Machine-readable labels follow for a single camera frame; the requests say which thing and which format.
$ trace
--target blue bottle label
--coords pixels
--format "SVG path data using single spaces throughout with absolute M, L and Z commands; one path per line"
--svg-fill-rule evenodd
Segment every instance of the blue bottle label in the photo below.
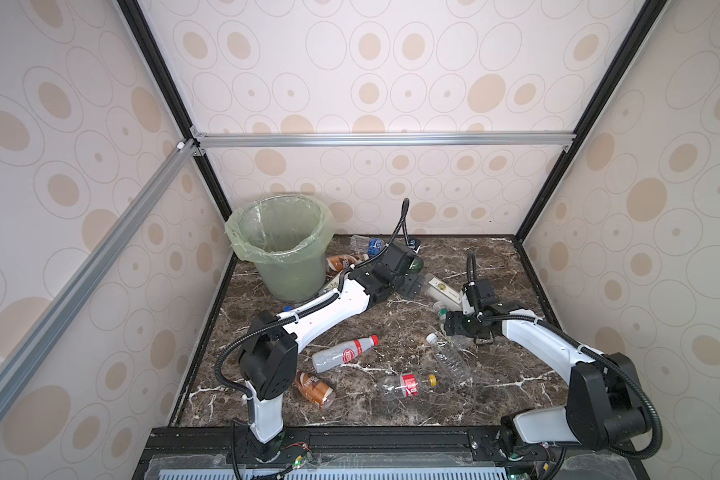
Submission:
M 382 245 L 384 245 L 384 242 L 380 238 L 371 238 L 371 241 L 368 242 L 368 255 L 374 256 L 375 254 L 378 254 L 382 251 Z

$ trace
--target brown marble surface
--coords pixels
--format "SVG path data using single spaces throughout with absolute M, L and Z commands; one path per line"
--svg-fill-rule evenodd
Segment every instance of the brown marble surface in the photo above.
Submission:
M 479 276 L 493 282 L 499 297 L 519 300 L 541 313 L 538 298 L 523 271 L 517 252 L 507 239 L 423 237 L 420 256 L 423 272 L 432 272 L 453 288 L 466 281 L 469 250 L 478 254 Z M 348 238 L 335 237 L 328 254 L 348 252 Z M 287 426 L 471 426 L 497 425 L 502 416 L 524 408 L 564 405 L 567 388 L 563 380 L 541 360 L 503 337 L 493 345 L 472 345 L 462 351 L 472 368 L 474 383 L 457 386 L 432 356 L 425 337 L 439 330 L 432 313 L 434 301 L 420 294 L 415 301 L 393 294 L 383 304 L 346 319 L 318 337 L 299 354 L 298 368 L 313 372 L 310 355 L 346 340 L 375 334 L 380 344 L 353 362 L 320 377 L 336 390 L 331 408 L 319 410 L 295 387 L 283 402 Z M 253 264 L 240 262 L 227 291 L 220 316 L 205 351 L 201 368 L 186 400 L 179 426 L 224 426 L 233 417 L 245 420 L 240 394 L 221 388 L 213 378 L 213 363 L 221 349 L 243 334 L 250 319 L 260 310 L 281 312 L 285 306 L 267 291 Z M 402 372 L 434 373 L 438 385 L 426 396 L 384 402 L 376 382 Z M 236 362 L 228 361 L 228 378 L 242 381 Z

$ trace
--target green plastic bin liner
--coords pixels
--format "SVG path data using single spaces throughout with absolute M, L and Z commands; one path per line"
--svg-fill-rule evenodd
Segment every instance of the green plastic bin liner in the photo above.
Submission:
M 307 300 L 326 282 L 326 248 L 336 232 L 330 209 L 304 195 L 277 195 L 232 212 L 225 231 L 240 258 L 256 265 L 269 293 Z

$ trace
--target ventilation grille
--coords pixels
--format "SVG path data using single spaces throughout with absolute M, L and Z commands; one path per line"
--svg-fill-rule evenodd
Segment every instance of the ventilation grille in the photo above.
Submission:
M 243 480 L 253 475 L 268 475 L 277 470 L 246 470 Z M 286 476 L 287 480 L 507 480 L 499 467 L 456 468 L 323 468 L 316 472 L 298 470 Z M 161 470 L 160 480 L 235 480 L 230 470 Z

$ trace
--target patterned wallpaper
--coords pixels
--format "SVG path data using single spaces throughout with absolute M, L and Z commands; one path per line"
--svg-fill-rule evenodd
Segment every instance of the patterned wallpaper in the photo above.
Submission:
M 340 234 L 390 234 L 411 199 L 413 234 L 513 234 L 561 146 L 209 149 L 232 208 L 314 195 Z
M 0 478 L 130 480 L 230 259 L 222 222 L 188 159 L 0 423 Z
M 172 151 L 107 0 L 0 2 L 0 363 Z
M 418 132 L 572 129 L 642 1 L 142 5 L 201 131 Z M 213 162 L 232 204 L 314 193 L 348 233 L 389 233 L 410 194 L 419 233 L 513 234 L 559 152 L 244 148 Z
M 641 0 L 143 0 L 212 133 L 563 130 Z
M 654 480 L 720 480 L 720 0 L 664 14 L 566 175 L 526 243 L 560 321 L 634 360 Z

